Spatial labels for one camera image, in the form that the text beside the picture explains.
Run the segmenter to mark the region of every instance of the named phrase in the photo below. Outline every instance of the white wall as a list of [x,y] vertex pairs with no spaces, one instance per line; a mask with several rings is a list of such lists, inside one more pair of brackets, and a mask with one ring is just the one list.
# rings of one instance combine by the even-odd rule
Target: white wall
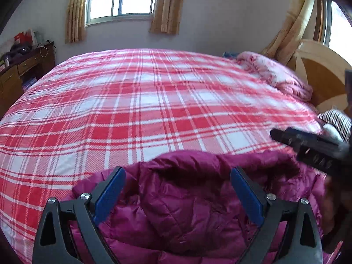
[[57,63],[91,51],[168,48],[221,55],[224,51],[260,51],[277,34],[290,0],[184,0],[180,34],[148,32],[150,21],[119,21],[87,27],[87,39],[65,45],[68,0],[23,0],[0,44],[28,28],[41,31],[57,47]]

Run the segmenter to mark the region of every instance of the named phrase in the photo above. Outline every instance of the cable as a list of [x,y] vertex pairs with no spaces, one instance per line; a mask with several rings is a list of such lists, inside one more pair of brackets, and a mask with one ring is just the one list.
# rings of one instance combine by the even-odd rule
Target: cable
[[48,48],[46,48],[46,47],[44,47],[44,48],[47,50],[47,52],[46,52],[46,55],[45,55],[45,56],[43,56],[43,55],[42,55],[42,47],[44,47],[44,46],[40,46],[40,47],[39,47],[39,52],[40,52],[40,55],[42,56],[42,58],[46,58],[46,56],[49,54],[49,49],[48,49]]
[[47,42],[51,43],[53,45],[53,47],[55,47],[55,50],[54,50],[54,60],[56,60],[56,52],[57,52],[57,48],[54,44],[54,42],[52,40],[46,40]]

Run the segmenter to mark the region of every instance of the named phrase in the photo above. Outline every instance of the pink quilt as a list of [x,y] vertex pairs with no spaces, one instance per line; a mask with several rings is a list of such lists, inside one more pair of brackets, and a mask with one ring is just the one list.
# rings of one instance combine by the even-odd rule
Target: pink quilt
[[313,88],[300,80],[294,71],[277,61],[254,52],[243,52],[237,56],[237,60],[254,66],[263,80],[281,92],[299,101],[311,100]]
[[72,57],[0,121],[0,226],[24,263],[47,199],[95,172],[175,150],[290,148],[273,127],[321,130],[315,112],[246,61],[157,49]]

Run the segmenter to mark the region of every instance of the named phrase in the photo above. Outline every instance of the wooden cabinet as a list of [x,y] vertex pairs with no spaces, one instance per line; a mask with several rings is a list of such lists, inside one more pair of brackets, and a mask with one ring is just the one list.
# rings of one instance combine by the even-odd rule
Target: wooden cabinet
[[42,76],[39,76],[39,78],[42,78],[44,75],[46,75],[50,70],[52,70],[55,67],[55,50],[54,50],[54,44],[48,44],[45,46],[48,50],[45,48],[42,48],[40,50],[40,63],[42,65]]
[[30,57],[29,59],[27,59],[24,62],[20,63],[17,66],[18,75],[22,76],[27,71],[29,71],[31,68],[35,67],[39,62],[40,62],[40,55],[36,54],[33,57]]
[[19,78],[17,67],[14,66],[0,76],[1,108],[0,118],[22,96],[22,81]]
[[54,67],[55,51],[51,42],[21,56],[11,67],[0,72],[0,120],[24,93],[22,81],[28,77],[39,80]]

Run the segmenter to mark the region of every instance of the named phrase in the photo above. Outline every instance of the beige curtain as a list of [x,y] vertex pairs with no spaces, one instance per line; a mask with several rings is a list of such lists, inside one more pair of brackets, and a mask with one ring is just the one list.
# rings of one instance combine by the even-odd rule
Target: beige curtain
[[86,36],[86,0],[70,0],[66,16],[65,43],[84,40]]
[[314,0],[292,0],[282,29],[261,54],[286,65],[300,43],[313,5]]
[[182,5],[183,0],[157,0],[150,32],[178,34]]

